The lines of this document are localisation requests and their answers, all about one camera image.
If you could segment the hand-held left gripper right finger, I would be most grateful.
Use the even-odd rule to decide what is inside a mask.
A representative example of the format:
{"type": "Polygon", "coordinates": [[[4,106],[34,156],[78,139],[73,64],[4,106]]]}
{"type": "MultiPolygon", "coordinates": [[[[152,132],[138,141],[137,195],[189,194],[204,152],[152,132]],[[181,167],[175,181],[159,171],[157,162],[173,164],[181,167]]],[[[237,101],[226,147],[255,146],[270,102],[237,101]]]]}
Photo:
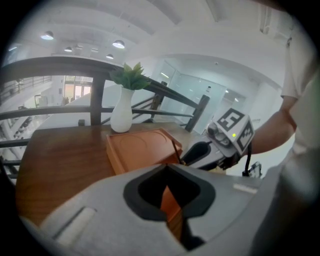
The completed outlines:
{"type": "Polygon", "coordinates": [[[167,227],[186,249],[209,242],[245,210],[262,184],[259,178],[232,176],[167,165],[164,191],[167,227]]]}

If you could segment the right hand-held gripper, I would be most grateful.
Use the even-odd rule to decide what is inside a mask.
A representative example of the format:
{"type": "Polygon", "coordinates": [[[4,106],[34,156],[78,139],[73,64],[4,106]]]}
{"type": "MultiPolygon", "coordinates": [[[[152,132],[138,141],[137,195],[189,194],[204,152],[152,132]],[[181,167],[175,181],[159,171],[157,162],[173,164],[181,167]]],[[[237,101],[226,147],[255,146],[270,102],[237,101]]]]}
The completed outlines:
{"type": "Polygon", "coordinates": [[[234,108],[213,118],[207,126],[212,141],[200,141],[181,160],[194,169],[209,171],[219,166],[226,170],[236,165],[250,148],[255,135],[249,115],[234,108]]]}

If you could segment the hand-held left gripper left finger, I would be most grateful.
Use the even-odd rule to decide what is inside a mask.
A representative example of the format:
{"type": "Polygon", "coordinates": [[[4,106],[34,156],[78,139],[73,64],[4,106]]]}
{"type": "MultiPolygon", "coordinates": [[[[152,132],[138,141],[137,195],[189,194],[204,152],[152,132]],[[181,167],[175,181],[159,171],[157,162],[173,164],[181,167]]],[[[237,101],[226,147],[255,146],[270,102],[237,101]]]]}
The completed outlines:
{"type": "Polygon", "coordinates": [[[61,204],[40,229],[64,255],[177,256],[185,247],[167,227],[162,194],[190,200],[190,168],[157,164],[99,180],[61,204]]]}

